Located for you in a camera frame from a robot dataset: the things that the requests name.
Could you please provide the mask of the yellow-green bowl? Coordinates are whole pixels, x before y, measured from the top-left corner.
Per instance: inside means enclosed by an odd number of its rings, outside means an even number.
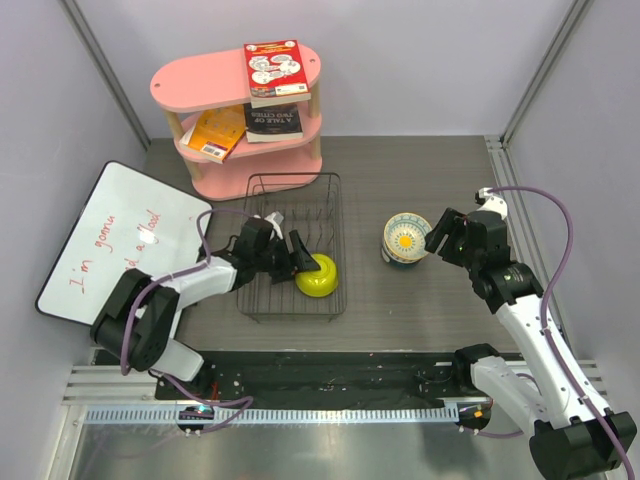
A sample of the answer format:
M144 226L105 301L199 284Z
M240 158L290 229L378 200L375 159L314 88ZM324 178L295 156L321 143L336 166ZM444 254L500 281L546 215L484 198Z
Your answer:
M312 298L324 298L331 295L339 285L338 269L335 262L327 255L312 254L312 258L319 265L319 270L297 273L295 283L297 288Z

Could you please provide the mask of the black wire dish rack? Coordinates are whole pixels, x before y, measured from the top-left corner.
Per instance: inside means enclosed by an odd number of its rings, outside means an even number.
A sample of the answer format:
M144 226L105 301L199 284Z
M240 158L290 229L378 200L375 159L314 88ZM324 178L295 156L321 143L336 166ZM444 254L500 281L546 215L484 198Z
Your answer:
M346 310L346 257L341 180L336 173L275 174L249 177L245 209L260 217L279 211L281 230L291 252L289 233L297 230L311 254L329 256L336 264L339 285L329 296L303 294L295 280L272 285L267 273L259 273L237 292L239 311L261 323L276 320L330 322Z

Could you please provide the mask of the white bowl with yellow pattern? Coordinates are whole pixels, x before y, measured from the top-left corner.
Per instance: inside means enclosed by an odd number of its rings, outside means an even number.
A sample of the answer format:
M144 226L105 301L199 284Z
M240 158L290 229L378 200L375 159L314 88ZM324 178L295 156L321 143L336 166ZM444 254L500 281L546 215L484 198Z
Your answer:
M431 224L422 216L412 212L398 213L386 222L382 242L409 244L419 242L423 243L425 248L425 236L431 230Z

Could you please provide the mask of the teal and white bowl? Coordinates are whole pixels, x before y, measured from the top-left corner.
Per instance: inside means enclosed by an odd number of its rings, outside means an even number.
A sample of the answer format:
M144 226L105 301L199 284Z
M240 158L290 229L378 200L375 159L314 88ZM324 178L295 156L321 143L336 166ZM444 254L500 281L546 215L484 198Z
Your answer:
M395 259L390 259L388 261L388 264L398 270L412 270L412 269L415 269L418 265L420 265L421 262L422 262L421 259L417 261L411 261L411 262L401 262Z

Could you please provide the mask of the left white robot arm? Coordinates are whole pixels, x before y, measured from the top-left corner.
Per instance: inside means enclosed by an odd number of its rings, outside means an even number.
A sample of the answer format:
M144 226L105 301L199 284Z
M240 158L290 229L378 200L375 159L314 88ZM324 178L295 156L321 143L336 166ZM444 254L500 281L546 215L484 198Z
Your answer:
M208 297L236 291L259 273L274 283L321 269L291 231L284 238L272 219L250 217L227 248L194 266L162 277L138 269L122 274L90 329L91 339L120 361L128 374L154 371L178 380L190 398L205 397L213 385L200 353L174 339L183 309Z

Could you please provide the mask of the white bowl with green stripes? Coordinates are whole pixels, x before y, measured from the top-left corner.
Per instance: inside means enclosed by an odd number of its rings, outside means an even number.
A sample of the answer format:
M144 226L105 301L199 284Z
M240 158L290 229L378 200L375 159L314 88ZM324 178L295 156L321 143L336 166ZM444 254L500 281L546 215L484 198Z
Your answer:
M412 242L409 244L394 242L387 243L383 241L382 244L385 244L401 262L411 262L419 259L422 260L428 255L428 252L424 248L424 244L419 242Z

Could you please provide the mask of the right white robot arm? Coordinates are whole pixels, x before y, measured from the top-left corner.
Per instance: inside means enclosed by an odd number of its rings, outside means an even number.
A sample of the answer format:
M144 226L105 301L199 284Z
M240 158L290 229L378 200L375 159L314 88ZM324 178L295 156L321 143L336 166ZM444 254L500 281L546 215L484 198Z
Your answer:
M488 394L527 436L546 479L578 479L623 466L637 434L627 412L614 412L568 349L529 266L511 257L505 214L482 206L445 210L425 249L467 271L476 295L514 339L536 384L518 377L488 344L456 352L457 391Z

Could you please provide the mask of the plain white ribbed bowl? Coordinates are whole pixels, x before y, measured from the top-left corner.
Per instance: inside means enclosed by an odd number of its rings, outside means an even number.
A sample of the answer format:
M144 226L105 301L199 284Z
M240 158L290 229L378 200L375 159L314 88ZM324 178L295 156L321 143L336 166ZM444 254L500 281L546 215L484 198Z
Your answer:
M401 261L387 248L385 244L382 244L381 246L381 255L387 263L393 265L401 264Z

